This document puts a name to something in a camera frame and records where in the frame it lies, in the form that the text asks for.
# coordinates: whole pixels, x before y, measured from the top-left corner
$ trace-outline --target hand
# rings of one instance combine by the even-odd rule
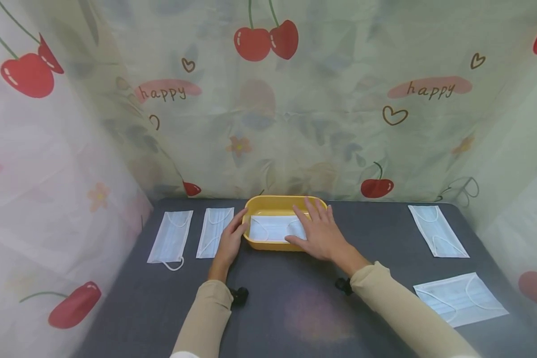
[[[307,197],[305,197],[305,205],[310,220],[298,207],[293,206],[292,210],[302,223],[307,240],[293,235],[285,237],[285,240],[299,246],[315,259],[333,261],[348,276],[352,276],[360,268],[370,264],[358,250],[348,244],[340,232],[334,221],[332,206],[325,208],[317,203],[315,208]]]
[[[223,230],[219,240],[219,248],[209,269],[208,279],[218,279],[220,282],[226,282],[229,267],[235,260],[237,253],[239,253],[241,237],[249,226],[248,223],[241,223],[248,210],[249,208],[244,208],[239,211],[239,214],[236,214]]]

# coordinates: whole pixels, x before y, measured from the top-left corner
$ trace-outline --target table surface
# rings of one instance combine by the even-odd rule
[[[235,207],[246,200],[164,199],[155,208],[119,272],[76,358],[167,358],[206,280],[211,259],[196,259],[205,208]],[[483,357],[537,357],[537,331],[509,285],[460,211],[439,204],[470,259],[432,256],[407,203],[333,202],[334,217],[348,242],[370,261],[390,268],[409,290],[418,283],[468,272],[486,283],[510,314],[458,327]],[[165,211],[193,210],[185,263],[171,272],[148,264]],[[331,263],[306,253],[268,252],[246,242],[227,285],[249,290],[233,309],[220,357],[415,357],[377,314],[355,294],[334,287],[344,276]]]

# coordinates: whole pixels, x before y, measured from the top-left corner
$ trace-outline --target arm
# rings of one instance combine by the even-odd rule
[[[377,312],[420,358],[478,358],[468,342],[424,304],[415,294],[390,276],[379,263],[372,265],[349,245],[334,222],[332,207],[315,208],[305,199],[310,220],[294,208],[302,222],[307,240],[295,236],[285,239],[311,256],[333,261],[351,277],[352,290]]]
[[[421,358],[479,357],[468,342],[376,262],[351,278],[352,290]]]
[[[225,282],[239,252],[241,236],[247,229],[247,224],[239,225],[246,212],[246,208],[241,210],[223,230],[207,281],[197,291],[171,358],[219,357],[221,337],[231,316],[233,300]]]

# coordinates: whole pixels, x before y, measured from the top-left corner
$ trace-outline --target finger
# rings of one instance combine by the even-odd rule
[[[304,212],[302,212],[298,206],[296,205],[292,205],[292,211],[294,211],[294,214],[296,214],[296,217],[299,219],[299,221],[301,222],[302,224],[302,227],[305,229],[308,228],[308,225],[310,223],[310,220],[306,217],[306,215],[304,214]]]
[[[235,236],[240,239],[245,233],[245,231],[248,229],[248,227],[249,227],[248,222],[242,223],[241,225],[239,225],[239,227],[237,227],[235,230]]]
[[[320,219],[323,222],[328,222],[328,215],[326,215],[326,208],[324,207],[324,203],[322,203],[320,200],[315,199],[315,206],[318,210],[318,215],[320,215]]]
[[[329,205],[328,208],[326,208],[326,216],[328,216],[329,222],[336,223],[334,221],[334,215],[332,214],[332,205]]]
[[[306,251],[306,245],[308,244],[308,242],[305,240],[302,240],[298,236],[288,235],[288,236],[285,236],[284,239],[290,242],[291,244],[297,245],[299,248]]]
[[[318,214],[318,211],[312,206],[312,203],[310,203],[310,199],[308,199],[307,196],[305,196],[305,205],[308,209],[308,213],[310,214],[310,219],[313,222],[319,222],[320,221],[320,214]]]
[[[225,228],[225,230],[228,230],[230,233],[234,233],[236,228],[241,224],[241,222],[243,221],[243,216],[245,216],[245,214],[247,213],[247,211],[249,211],[249,208],[246,207],[244,208],[243,210],[239,211],[238,214],[236,214],[234,216],[234,218],[232,218],[231,222],[229,223],[229,225],[227,225],[227,227]]]

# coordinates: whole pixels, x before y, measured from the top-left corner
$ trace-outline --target pink label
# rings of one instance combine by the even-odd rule
[[[141,103],[149,98],[159,99],[163,102],[186,99],[188,95],[200,95],[201,88],[185,80],[163,79],[141,83],[135,89],[135,95]]]
[[[428,99],[450,98],[453,93],[464,94],[472,85],[460,76],[426,78],[402,83],[388,91],[388,98],[402,98],[410,94],[425,95]]]

